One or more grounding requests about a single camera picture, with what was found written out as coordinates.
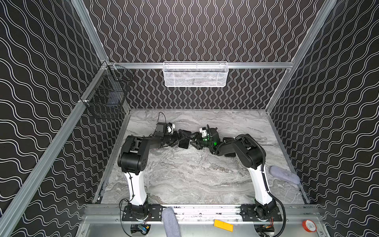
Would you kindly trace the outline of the black phone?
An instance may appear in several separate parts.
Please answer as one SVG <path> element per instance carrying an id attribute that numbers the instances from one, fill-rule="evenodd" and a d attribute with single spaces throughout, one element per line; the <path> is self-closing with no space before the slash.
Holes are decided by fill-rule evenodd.
<path id="1" fill-rule="evenodd" d="M 190 143 L 190 138 L 189 137 L 190 136 L 182 138 L 182 141 L 181 141 L 180 144 L 178 144 L 178 147 L 182 148 L 182 149 L 188 149 L 189 148 L 189 143 Z"/>

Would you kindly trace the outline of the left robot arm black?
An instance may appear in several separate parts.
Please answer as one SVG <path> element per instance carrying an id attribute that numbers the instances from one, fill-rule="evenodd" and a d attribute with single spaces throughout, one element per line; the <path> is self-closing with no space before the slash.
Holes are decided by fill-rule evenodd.
<path id="1" fill-rule="evenodd" d="M 121 147 L 117 165 L 127 178 L 128 207 L 132 211 L 147 215 L 149 203 L 144 187 L 144 170 L 150 149 L 174 147 L 180 142 L 189 142 L 191 135 L 190 131 L 176 130 L 175 125 L 170 122 L 158 122 L 155 131 L 149 136 L 127 136 Z"/>

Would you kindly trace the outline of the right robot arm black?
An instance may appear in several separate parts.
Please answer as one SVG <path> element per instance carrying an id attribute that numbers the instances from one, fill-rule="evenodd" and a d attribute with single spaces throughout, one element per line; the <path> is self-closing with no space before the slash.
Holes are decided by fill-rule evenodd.
<path id="1" fill-rule="evenodd" d="M 189 138 L 198 150 L 207 148 L 214 156 L 238 157 L 249 171 L 255 192 L 255 215 L 258 219 L 272 219 L 283 203 L 270 191 L 266 172 L 266 152 L 249 134 L 220 138 L 217 128 L 204 127 Z"/>

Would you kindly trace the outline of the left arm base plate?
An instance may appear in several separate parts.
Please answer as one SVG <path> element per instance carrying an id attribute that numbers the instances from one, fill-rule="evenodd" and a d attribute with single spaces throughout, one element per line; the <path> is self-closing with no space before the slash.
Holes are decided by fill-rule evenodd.
<path id="1" fill-rule="evenodd" d="M 132 205 L 128 204 L 121 212 L 121 220 L 126 222 L 145 222 L 162 220 L 163 206 L 159 204 Z"/>

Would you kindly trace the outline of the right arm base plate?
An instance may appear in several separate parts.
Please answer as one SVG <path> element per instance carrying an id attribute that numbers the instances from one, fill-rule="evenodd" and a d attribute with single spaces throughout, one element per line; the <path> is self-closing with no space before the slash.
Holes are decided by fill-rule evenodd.
<path id="1" fill-rule="evenodd" d="M 283 220 L 280 210 L 276 205 L 242 204 L 239 214 L 243 222 L 280 222 Z"/>

